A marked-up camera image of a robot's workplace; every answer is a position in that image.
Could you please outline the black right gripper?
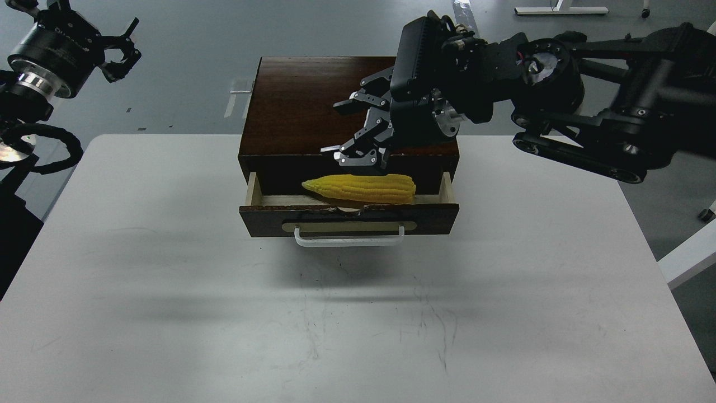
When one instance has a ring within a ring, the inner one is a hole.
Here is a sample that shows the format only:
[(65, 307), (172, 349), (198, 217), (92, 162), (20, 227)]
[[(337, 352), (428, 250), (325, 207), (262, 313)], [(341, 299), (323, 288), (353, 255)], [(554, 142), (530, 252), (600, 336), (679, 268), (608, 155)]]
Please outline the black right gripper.
[(430, 92), (416, 100), (392, 101), (393, 71), (391, 66), (364, 77), (359, 90), (333, 104), (341, 115), (368, 110), (385, 118), (369, 118), (345, 143), (321, 148), (321, 155), (335, 160), (340, 168), (386, 168), (387, 146), (401, 149), (455, 140), (462, 114), (441, 92)]

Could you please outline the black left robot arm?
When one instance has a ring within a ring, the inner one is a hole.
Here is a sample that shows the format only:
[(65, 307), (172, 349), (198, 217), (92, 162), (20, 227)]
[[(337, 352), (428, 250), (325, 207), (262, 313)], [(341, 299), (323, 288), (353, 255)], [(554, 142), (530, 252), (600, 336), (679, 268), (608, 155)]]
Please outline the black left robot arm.
[(1, 135), (1, 292), (29, 253), (43, 221), (31, 213), (17, 191), (29, 174), (53, 174), (75, 167), (83, 156), (76, 135), (47, 121), (52, 99), (73, 99), (95, 69), (117, 82), (140, 60), (132, 40), (134, 18), (118, 36), (100, 30), (68, 1), (8, 1), (7, 7), (33, 18), (29, 33), (8, 56), (2, 71)]

